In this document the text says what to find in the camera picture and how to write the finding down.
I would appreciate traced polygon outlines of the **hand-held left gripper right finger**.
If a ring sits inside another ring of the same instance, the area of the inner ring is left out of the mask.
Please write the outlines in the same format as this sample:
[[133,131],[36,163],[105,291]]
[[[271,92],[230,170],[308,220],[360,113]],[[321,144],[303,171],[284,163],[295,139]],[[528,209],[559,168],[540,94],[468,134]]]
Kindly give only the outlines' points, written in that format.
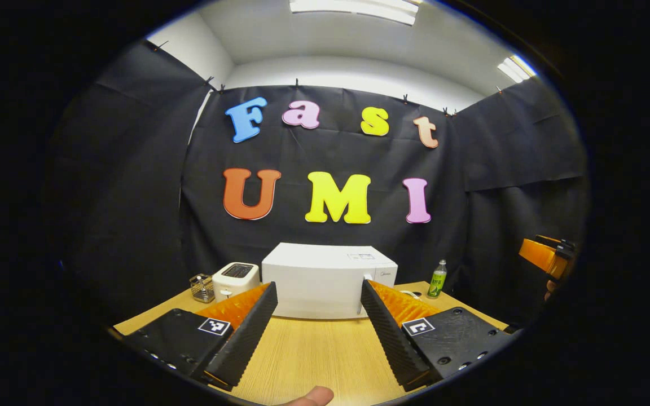
[[520,330],[504,330],[464,307],[439,310],[364,279],[361,304],[390,369],[404,390],[453,381],[508,347]]

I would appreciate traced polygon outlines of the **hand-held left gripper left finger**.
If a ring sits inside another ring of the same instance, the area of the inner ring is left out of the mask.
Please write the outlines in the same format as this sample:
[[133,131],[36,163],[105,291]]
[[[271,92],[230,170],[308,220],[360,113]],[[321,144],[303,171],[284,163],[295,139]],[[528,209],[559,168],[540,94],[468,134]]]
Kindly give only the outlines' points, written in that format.
[[199,312],[174,308],[124,342],[180,375],[231,391],[276,306],[276,283],[265,283]]

